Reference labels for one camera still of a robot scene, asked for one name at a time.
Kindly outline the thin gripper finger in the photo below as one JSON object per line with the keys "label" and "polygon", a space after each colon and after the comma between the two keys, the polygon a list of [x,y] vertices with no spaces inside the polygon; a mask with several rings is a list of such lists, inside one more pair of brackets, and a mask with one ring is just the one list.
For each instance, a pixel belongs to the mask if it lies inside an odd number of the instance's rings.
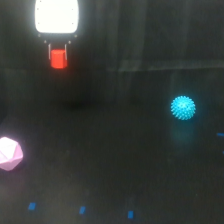
{"label": "thin gripper finger", "polygon": [[51,60],[51,43],[48,44],[48,57]]}
{"label": "thin gripper finger", "polygon": [[65,44],[65,59],[67,60],[67,44]]}

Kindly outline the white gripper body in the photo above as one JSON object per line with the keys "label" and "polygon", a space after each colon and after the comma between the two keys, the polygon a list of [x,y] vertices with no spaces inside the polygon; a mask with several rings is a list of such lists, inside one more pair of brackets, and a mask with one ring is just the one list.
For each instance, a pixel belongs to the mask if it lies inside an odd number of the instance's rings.
{"label": "white gripper body", "polygon": [[78,0],[35,0],[35,29],[45,42],[70,44],[77,37],[79,21]]}

